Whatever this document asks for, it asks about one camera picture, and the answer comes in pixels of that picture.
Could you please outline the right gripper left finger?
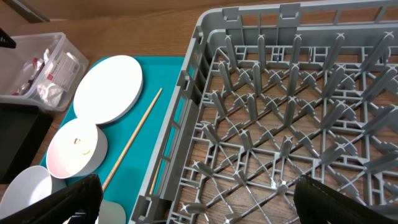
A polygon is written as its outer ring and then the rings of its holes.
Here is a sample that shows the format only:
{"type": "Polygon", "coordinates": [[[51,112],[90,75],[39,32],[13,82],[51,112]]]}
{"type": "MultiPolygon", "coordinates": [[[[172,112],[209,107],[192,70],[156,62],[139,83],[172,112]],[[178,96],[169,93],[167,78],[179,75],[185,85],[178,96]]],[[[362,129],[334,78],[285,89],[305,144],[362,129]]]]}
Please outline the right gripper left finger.
{"type": "Polygon", "coordinates": [[[79,181],[39,200],[27,208],[1,219],[3,224],[94,223],[103,201],[98,174],[79,181]]]}

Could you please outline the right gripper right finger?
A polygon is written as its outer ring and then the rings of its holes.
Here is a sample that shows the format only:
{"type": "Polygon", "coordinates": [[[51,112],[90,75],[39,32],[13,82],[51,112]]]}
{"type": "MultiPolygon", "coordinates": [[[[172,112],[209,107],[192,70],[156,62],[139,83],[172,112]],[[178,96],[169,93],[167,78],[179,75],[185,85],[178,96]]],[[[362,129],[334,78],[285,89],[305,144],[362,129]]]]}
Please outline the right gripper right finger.
{"type": "Polygon", "coordinates": [[[294,204],[302,224],[397,223],[307,175],[297,180],[294,204]]]}

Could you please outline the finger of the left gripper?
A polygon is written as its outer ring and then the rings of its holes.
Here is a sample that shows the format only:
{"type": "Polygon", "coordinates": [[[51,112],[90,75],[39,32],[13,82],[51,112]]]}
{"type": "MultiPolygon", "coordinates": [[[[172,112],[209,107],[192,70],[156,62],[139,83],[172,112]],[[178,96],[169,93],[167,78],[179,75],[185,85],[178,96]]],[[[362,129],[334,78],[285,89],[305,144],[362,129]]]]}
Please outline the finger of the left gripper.
{"type": "Polygon", "coordinates": [[[16,42],[2,29],[0,29],[0,47],[15,49],[16,42]]]}

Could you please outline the red snack wrapper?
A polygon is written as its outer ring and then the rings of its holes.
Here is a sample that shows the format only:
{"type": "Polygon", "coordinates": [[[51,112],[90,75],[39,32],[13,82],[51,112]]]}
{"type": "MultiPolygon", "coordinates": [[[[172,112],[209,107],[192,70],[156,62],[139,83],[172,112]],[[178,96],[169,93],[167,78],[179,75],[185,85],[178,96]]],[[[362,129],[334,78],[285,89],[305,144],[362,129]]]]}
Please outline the red snack wrapper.
{"type": "Polygon", "coordinates": [[[28,71],[28,74],[30,75],[29,79],[25,83],[23,83],[14,93],[12,93],[12,95],[25,95],[39,76],[40,72],[44,68],[44,65],[44,59],[34,57],[32,59],[32,62],[28,63],[23,68],[24,72],[28,71]]]}

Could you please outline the shallow grey-white bowl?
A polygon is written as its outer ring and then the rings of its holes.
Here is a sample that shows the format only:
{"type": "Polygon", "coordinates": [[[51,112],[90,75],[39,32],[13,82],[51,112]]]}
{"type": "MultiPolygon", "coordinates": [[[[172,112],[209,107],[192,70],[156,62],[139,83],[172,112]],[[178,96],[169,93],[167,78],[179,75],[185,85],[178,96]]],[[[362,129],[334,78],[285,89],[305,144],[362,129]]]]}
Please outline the shallow grey-white bowl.
{"type": "Polygon", "coordinates": [[[66,187],[43,166],[23,170],[9,184],[1,200],[1,219],[6,218],[66,187]]]}

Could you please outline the white bowl with food residue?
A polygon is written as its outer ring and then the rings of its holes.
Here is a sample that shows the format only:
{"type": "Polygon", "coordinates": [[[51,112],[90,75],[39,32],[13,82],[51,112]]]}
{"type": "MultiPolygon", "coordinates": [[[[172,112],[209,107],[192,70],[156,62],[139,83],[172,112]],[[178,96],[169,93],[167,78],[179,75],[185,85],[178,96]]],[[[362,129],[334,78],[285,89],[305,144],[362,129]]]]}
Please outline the white bowl with food residue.
{"type": "Polygon", "coordinates": [[[75,118],[57,131],[45,161],[52,176],[68,179],[94,172],[104,161],[107,151],[105,133],[95,124],[75,118]]]}

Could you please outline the wooden chopstick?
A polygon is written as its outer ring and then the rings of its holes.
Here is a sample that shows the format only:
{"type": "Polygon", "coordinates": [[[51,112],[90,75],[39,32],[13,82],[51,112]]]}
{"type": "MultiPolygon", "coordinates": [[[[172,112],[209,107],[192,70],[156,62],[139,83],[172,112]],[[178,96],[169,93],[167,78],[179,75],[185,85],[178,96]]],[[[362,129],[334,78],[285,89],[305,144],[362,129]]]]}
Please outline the wooden chopstick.
{"type": "Polygon", "coordinates": [[[158,178],[158,174],[159,174],[161,165],[162,165],[162,159],[159,160],[159,163],[158,163],[157,168],[155,170],[155,176],[154,176],[154,179],[152,181],[152,185],[151,185],[150,192],[149,192],[150,195],[153,195],[153,193],[154,193],[154,189],[155,189],[155,186],[156,186],[156,183],[157,183],[157,178],[158,178]]]}
{"type": "Polygon", "coordinates": [[[138,123],[137,127],[135,128],[132,136],[129,138],[127,144],[125,145],[122,153],[119,155],[117,161],[115,162],[115,164],[113,165],[113,168],[111,169],[111,172],[108,174],[105,182],[102,185],[102,189],[103,192],[106,191],[106,189],[108,188],[108,185],[110,184],[113,176],[115,175],[116,171],[118,170],[119,166],[121,165],[124,157],[126,156],[129,148],[131,147],[131,145],[133,144],[135,138],[137,137],[139,131],[141,130],[142,126],[144,125],[147,117],[149,116],[150,112],[152,111],[154,105],[156,104],[157,100],[159,99],[159,96],[162,93],[163,88],[161,88],[157,94],[155,95],[154,99],[152,100],[151,104],[149,105],[148,109],[146,110],[146,112],[144,113],[144,115],[142,116],[140,122],[138,123]]]}

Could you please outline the large white plate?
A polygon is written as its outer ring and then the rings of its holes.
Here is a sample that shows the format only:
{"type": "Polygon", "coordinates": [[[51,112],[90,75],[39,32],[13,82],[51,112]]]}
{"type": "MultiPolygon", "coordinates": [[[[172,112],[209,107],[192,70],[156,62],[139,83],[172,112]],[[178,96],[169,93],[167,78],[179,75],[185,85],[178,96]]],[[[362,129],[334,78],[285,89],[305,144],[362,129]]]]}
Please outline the large white plate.
{"type": "Polygon", "coordinates": [[[95,124],[116,121],[134,106],[143,85],[142,68],[135,58],[106,58],[80,82],[73,100],[75,115],[95,124]]]}

